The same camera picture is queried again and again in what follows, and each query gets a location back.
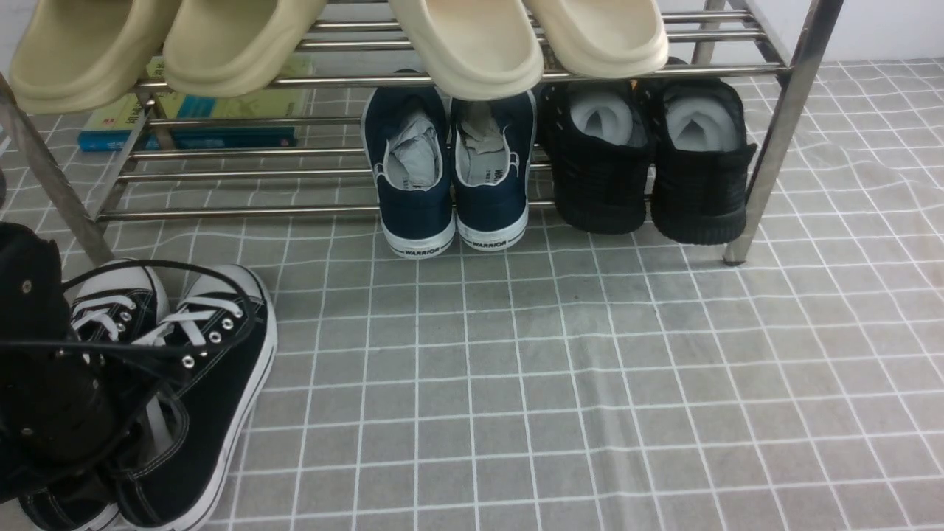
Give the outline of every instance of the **black knit sneaker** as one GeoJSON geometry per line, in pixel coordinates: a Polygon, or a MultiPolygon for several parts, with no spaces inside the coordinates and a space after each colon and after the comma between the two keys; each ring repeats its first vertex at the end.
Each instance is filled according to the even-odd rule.
{"type": "Polygon", "coordinates": [[[658,138],[652,222],[683,244],[732,242],[747,222],[744,104],[719,79],[641,81],[636,87],[658,138]]]}
{"type": "Polygon", "coordinates": [[[641,227],[655,142],[630,84],[548,85],[539,110],[538,142],[550,158],[564,221],[600,234],[641,227]]]}
{"type": "MultiPolygon", "coordinates": [[[[93,277],[79,289],[72,304],[72,327],[81,341],[108,340],[131,343],[152,331],[167,314],[164,288],[147,267],[129,267],[93,277]]],[[[101,358],[86,363],[100,364],[101,358]]],[[[105,362],[102,377],[118,401],[128,397],[121,391],[127,384],[120,362],[105,362]]],[[[118,506],[100,501],[107,488],[90,496],[90,483],[97,478],[69,478],[47,488],[20,496],[20,508],[44,531],[101,531],[118,518],[118,506]]]]}
{"type": "Polygon", "coordinates": [[[278,336],[275,307],[264,285],[237,265],[214,270],[239,284],[249,296],[249,307],[226,283],[201,276],[177,311],[139,342],[209,347],[254,326],[232,348],[183,358],[192,378],[161,405],[173,437],[165,451],[149,448],[149,437],[139,426],[114,454],[118,506],[139,528],[188,531],[211,517],[236,440],[272,368],[278,336]],[[135,437],[140,444],[133,442],[135,437]]]}

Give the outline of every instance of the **floor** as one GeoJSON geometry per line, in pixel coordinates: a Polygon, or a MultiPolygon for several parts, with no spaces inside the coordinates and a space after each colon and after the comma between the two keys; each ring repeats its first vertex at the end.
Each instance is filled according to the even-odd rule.
{"type": "MultiPolygon", "coordinates": [[[[735,83],[761,140],[776,87],[735,83]]],[[[276,298],[275,369],[207,529],[944,529],[944,59],[826,65],[808,111],[737,269],[553,212],[507,253],[421,263],[373,218],[113,225],[120,255],[239,262],[276,298]]],[[[76,152],[83,122],[37,120],[92,199],[112,158],[76,152]]],[[[305,143],[357,146],[350,129],[305,143]]],[[[0,165],[2,217],[87,268],[22,156],[0,165]]],[[[142,185],[125,206],[373,198],[369,180],[237,186],[142,185]]],[[[0,522],[28,528],[11,505],[0,522]]]]}

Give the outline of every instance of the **beige slide sandal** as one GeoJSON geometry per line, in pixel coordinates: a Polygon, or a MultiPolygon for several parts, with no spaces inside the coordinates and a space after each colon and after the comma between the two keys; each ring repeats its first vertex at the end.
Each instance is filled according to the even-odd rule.
{"type": "Polygon", "coordinates": [[[125,95],[160,49],[180,0],[40,0],[9,84],[35,114],[88,111],[125,95]]]}
{"type": "Polygon", "coordinates": [[[574,74],[621,79],[668,61],[668,36],[655,0],[525,0],[554,55],[574,74]]]}
{"type": "Polygon", "coordinates": [[[183,0],[167,36],[168,84],[235,97],[278,76],[328,0],[183,0]]]}
{"type": "Polygon", "coordinates": [[[544,56],[520,0],[390,0],[432,80],[465,100],[521,94],[544,56]]]}

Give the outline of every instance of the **white wall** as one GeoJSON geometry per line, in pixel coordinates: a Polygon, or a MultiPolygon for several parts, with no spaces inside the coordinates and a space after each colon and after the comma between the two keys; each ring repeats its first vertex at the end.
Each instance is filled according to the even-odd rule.
{"type": "MultiPolygon", "coordinates": [[[[9,67],[9,58],[37,0],[0,0],[0,71],[9,67]]],[[[699,9],[702,0],[658,0],[665,11],[699,9]]],[[[808,2],[806,0],[756,0],[783,41],[792,46],[800,34],[808,2]]],[[[386,6],[329,6],[331,18],[360,15],[367,18],[389,13],[386,6]]],[[[846,0],[842,18],[829,49],[828,60],[880,60],[944,57],[944,0],[846,0]]],[[[688,55],[686,47],[673,53],[688,55]]],[[[358,57],[337,62],[338,67],[359,62],[376,69],[393,70],[409,56],[358,57]],[[363,63],[359,60],[370,60],[363,63]]],[[[749,44],[724,43],[718,46],[717,60],[757,61],[749,44]]],[[[328,60],[323,57],[319,62],[328,60]]]]}

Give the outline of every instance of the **metal shoe rack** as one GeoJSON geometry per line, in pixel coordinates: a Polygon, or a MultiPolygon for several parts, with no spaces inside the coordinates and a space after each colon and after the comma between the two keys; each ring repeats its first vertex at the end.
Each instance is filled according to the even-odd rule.
{"type": "MultiPolygon", "coordinates": [[[[750,179],[748,202],[748,228],[730,244],[724,253],[724,262],[731,266],[747,260],[750,244],[767,206],[767,200],[784,163],[787,149],[806,103],[807,96],[816,79],[826,46],[832,36],[843,0],[812,0],[795,52],[789,51],[771,32],[763,13],[754,5],[755,0],[706,0],[703,11],[666,13],[664,18],[673,43],[695,43],[695,56],[691,65],[668,66],[647,77],[749,77],[775,76],[782,87],[780,99],[760,150],[759,159],[750,179]],[[699,29],[678,29],[678,25],[700,25],[699,29]],[[764,62],[751,65],[713,64],[715,43],[753,42],[760,50],[764,62]]],[[[368,4],[370,0],[337,0],[334,4],[368,4]]],[[[540,28],[535,24],[538,39],[548,53],[548,63],[555,61],[540,28]]],[[[322,36],[345,34],[368,34],[376,39],[356,40],[309,40],[298,45],[298,51],[313,53],[373,52],[411,50],[410,43],[402,37],[399,24],[393,20],[371,22],[319,22],[312,32],[322,36]]],[[[548,70],[544,81],[573,81],[578,77],[563,70],[548,70]]],[[[282,77],[272,82],[270,88],[324,88],[324,87],[379,87],[429,85],[432,81],[424,75],[377,74],[355,77],[282,77]]],[[[357,116],[306,116],[275,119],[227,119],[227,120],[178,120],[169,119],[162,111],[155,94],[170,92],[163,79],[143,79],[133,89],[143,104],[144,120],[137,127],[121,153],[119,161],[105,179],[101,198],[90,212],[76,191],[62,174],[28,117],[15,104],[12,93],[0,77],[0,125],[2,125],[24,153],[50,199],[62,218],[75,234],[78,243],[96,264],[113,258],[104,238],[104,230],[112,221],[261,217],[292,215],[373,214],[376,204],[331,204],[283,207],[246,207],[234,205],[230,208],[120,210],[118,205],[129,184],[158,181],[207,181],[221,180],[265,180],[265,179],[324,179],[363,178],[371,175],[364,169],[299,169],[299,170],[246,170],[246,171],[186,171],[176,173],[144,173],[136,171],[138,163],[151,161],[180,161],[206,159],[234,159],[260,157],[339,157],[360,155],[359,147],[339,148],[266,148],[266,149],[199,149],[180,150],[174,146],[170,131],[182,128],[219,127],[272,127],[272,126],[324,126],[357,125],[357,116]],[[157,137],[160,150],[144,151],[144,139],[148,134],[157,137]]],[[[546,163],[537,163],[533,169],[547,170],[546,163]]],[[[547,207],[552,198],[537,198],[531,206],[547,207]]]]}

